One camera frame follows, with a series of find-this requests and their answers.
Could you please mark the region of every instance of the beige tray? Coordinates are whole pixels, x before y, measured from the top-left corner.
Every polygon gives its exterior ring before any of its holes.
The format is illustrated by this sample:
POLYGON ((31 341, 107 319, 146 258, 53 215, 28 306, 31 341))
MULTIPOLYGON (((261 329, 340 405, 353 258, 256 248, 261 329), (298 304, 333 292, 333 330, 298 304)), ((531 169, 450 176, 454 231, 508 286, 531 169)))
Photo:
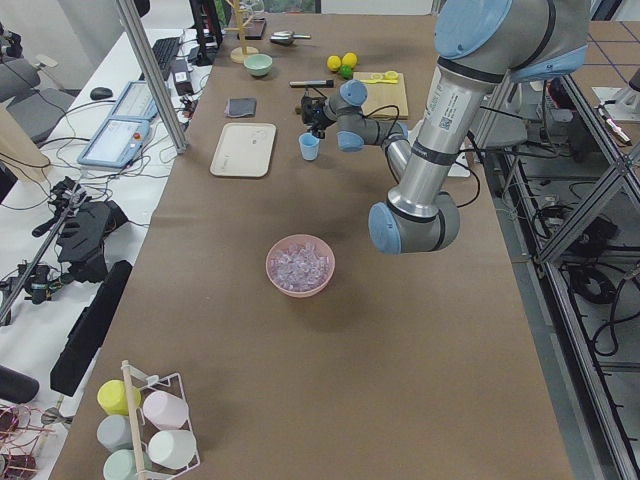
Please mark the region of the beige tray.
POLYGON ((219 177, 265 176, 275 137, 271 123, 227 123, 209 171, 219 177))

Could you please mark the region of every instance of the label sticker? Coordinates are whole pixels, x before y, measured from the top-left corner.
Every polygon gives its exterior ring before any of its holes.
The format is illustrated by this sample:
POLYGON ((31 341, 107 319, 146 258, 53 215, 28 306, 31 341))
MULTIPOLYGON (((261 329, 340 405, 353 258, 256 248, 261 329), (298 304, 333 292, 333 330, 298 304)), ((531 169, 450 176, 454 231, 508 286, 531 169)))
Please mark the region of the label sticker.
POLYGON ((471 100, 471 92, 438 84, 427 103, 427 119, 436 128, 455 131, 471 100))

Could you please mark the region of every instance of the keyboard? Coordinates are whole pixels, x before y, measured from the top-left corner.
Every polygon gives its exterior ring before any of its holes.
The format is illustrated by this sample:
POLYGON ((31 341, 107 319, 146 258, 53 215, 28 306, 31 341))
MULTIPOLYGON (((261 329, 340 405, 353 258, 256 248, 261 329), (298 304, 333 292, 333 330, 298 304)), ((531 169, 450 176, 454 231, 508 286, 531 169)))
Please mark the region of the keyboard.
MULTIPOLYGON (((167 80, 171 74, 171 65, 180 50, 180 37, 167 37, 156 40, 152 47, 153 55, 156 57, 162 78, 167 80)), ((144 73, 140 75, 140 80, 144 80, 144 73)))

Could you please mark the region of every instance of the yellow cup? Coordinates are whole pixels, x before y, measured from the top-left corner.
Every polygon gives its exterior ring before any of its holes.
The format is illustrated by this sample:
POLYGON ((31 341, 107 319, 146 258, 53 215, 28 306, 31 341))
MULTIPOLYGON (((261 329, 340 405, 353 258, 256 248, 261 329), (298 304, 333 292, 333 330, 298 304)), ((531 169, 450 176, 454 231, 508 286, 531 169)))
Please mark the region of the yellow cup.
MULTIPOLYGON (((139 407, 142 395, 136 387, 133 387, 133 396, 136 407, 139 407)), ((109 380, 102 385, 98 390, 98 403, 107 415, 129 415, 124 382, 122 380, 109 380)))

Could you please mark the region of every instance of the window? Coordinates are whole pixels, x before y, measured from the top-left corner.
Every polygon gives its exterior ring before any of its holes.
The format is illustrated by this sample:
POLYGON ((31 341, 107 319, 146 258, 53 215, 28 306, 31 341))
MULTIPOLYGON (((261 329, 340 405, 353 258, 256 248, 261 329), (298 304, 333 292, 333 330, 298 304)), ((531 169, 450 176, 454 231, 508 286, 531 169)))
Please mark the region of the window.
POLYGON ((264 0, 264 6, 272 13, 320 13, 320 0, 264 0))

